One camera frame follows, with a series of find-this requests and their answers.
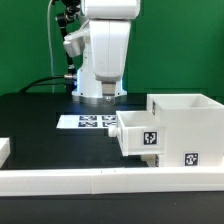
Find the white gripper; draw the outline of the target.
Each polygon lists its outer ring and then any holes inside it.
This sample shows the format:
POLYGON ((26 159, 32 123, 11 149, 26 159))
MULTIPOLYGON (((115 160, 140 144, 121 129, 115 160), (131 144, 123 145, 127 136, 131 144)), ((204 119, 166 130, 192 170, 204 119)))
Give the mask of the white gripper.
POLYGON ((124 73, 131 23, 127 20, 91 20, 93 73, 102 81, 105 104, 115 102, 115 88, 124 73))

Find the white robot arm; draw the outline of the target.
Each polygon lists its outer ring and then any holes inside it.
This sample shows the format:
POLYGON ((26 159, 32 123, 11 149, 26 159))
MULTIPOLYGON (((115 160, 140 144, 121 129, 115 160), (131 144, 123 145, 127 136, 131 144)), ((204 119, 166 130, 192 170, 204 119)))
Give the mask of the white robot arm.
POLYGON ((65 36, 70 57, 83 55, 77 72, 75 101, 114 104, 126 95, 122 76, 131 21, 140 13, 141 0, 81 0, 81 27, 65 36))

